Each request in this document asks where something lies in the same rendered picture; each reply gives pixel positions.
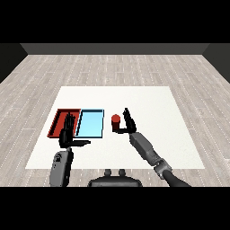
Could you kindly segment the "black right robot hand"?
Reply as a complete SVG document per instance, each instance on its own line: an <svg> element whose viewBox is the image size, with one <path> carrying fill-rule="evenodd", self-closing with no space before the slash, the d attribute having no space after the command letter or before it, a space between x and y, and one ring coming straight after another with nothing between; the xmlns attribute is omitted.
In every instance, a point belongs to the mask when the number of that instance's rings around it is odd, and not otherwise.
<svg viewBox="0 0 230 230"><path fill-rule="evenodd" d="M124 116L124 120L126 122L126 127L125 128L115 129L115 132L119 133L119 134L124 134L124 133L132 134L132 133L135 133L137 131L136 123L131 118L131 115L130 115L130 112L129 112L128 108L126 108L123 111L123 116Z"/></svg>

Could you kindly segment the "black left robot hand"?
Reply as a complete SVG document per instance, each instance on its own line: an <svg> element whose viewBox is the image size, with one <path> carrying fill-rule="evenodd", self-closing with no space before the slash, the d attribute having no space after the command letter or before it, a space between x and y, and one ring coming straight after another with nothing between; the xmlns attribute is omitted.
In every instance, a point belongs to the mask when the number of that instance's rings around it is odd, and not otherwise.
<svg viewBox="0 0 230 230"><path fill-rule="evenodd" d="M65 117L64 127L59 134L59 146L61 148L69 148L71 146L85 146L90 144L89 140L74 140L75 116L70 112Z"/></svg>

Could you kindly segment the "small red can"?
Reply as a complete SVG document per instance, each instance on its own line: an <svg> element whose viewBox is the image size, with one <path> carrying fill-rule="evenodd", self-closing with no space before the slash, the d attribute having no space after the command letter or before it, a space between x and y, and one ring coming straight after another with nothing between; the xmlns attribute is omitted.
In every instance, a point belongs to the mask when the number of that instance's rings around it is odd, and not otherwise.
<svg viewBox="0 0 230 230"><path fill-rule="evenodd" d="M118 130L119 124L120 124L120 116L118 114L114 114L111 117L112 130Z"/></svg>

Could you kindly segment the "shallow red open box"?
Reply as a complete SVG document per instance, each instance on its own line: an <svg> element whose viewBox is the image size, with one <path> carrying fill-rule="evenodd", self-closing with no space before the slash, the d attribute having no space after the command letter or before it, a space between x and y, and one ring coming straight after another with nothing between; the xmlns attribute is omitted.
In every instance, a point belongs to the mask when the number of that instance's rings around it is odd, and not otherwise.
<svg viewBox="0 0 230 230"><path fill-rule="evenodd" d="M67 114L75 117L73 136L75 136L77 122L80 116L80 109L58 109L56 115L52 121L47 137L59 138L61 129L64 127L65 118Z"/></svg>

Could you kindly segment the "shallow light blue open box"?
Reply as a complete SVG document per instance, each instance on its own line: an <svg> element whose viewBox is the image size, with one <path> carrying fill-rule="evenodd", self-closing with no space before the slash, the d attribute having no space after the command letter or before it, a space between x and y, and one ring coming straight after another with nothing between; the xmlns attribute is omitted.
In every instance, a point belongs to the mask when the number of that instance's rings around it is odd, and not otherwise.
<svg viewBox="0 0 230 230"><path fill-rule="evenodd" d="M103 118L103 109L82 109L75 129L75 138L102 138Z"/></svg>

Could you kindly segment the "dark grey robot body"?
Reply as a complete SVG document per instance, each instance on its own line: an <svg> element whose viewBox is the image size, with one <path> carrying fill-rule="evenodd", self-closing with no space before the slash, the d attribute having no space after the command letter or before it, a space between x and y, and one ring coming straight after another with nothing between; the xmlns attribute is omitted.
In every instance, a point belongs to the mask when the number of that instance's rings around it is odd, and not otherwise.
<svg viewBox="0 0 230 230"><path fill-rule="evenodd" d="M124 169L119 169L118 176L112 176L111 169L106 169L102 177L90 180L88 187L142 187L142 183L128 177Z"/></svg>

